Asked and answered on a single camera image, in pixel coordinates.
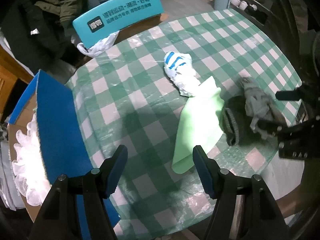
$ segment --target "black logo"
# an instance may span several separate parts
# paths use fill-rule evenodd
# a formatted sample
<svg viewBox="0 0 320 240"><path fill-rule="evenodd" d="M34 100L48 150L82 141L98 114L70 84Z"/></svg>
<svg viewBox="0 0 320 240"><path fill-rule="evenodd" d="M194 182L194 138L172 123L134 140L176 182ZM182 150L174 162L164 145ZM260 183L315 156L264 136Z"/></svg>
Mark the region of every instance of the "black logo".
<svg viewBox="0 0 320 240"><path fill-rule="evenodd" d="M104 24L100 18L100 16L95 17L94 19L90 20L88 23L88 26L92 33L96 32L97 30L100 30L104 27Z"/></svg>

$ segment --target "green sock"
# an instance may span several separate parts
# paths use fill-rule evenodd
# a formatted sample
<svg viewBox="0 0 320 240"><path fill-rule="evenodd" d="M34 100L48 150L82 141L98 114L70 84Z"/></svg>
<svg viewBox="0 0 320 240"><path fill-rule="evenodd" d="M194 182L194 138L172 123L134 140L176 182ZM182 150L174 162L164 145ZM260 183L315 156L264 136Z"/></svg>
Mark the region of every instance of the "green sock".
<svg viewBox="0 0 320 240"><path fill-rule="evenodd" d="M180 114L172 169L182 174L193 167L192 150L201 145L207 154L223 134L219 126L224 101L211 76L199 86L199 93L186 102Z"/></svg>

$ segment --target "orange wooden cabinet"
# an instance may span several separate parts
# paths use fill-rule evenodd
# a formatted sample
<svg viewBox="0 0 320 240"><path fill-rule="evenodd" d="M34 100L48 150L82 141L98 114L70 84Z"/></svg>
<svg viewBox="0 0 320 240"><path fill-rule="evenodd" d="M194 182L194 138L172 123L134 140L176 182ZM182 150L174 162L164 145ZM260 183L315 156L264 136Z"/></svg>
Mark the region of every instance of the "orange wooden cabinet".
<svg viewBox="0 0 320 240"><path fill-rule="evenodd" d="M17 79L29 84L32 76L0 46L0 119Z"/></svg>

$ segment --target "green and white tablecloth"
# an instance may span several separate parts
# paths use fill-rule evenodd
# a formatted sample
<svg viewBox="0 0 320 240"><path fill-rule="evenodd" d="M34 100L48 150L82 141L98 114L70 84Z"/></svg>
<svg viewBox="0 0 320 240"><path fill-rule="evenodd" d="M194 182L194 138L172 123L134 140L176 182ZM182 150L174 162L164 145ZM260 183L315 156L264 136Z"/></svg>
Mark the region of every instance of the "green and white tablecloth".
<svg viewBox="0 0 320 240"><path fill-rule="evenodd" d="M234 10L213 11L149 29L92 59L68 81L77 117L94 166L119 144L129 159L110 197L121 221L119 239L152 239L192 224L212 213L193 167L185 174L171 169L180 96L163 70L168 51L189 53L198 79L211 75L225 100L239 90L241 76L255 78L265 92L290 90L301 81L278 47ZM298 102L277 102L293 123ZM277 152L270 141L229 147L223 135L208 154L220 167L242 176L260 173Z"/></svg>

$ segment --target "trash can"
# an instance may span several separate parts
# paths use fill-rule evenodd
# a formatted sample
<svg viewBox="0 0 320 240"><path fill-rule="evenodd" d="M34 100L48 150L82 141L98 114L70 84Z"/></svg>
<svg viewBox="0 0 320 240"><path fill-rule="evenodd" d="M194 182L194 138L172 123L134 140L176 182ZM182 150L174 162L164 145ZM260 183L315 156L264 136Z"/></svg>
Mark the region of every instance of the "trash can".
<svg viewBox="0 0 320 240"><path fill-rule="evenodd" d="M228 7L229 0L214 0L215 10L224 10Z"/></svg>

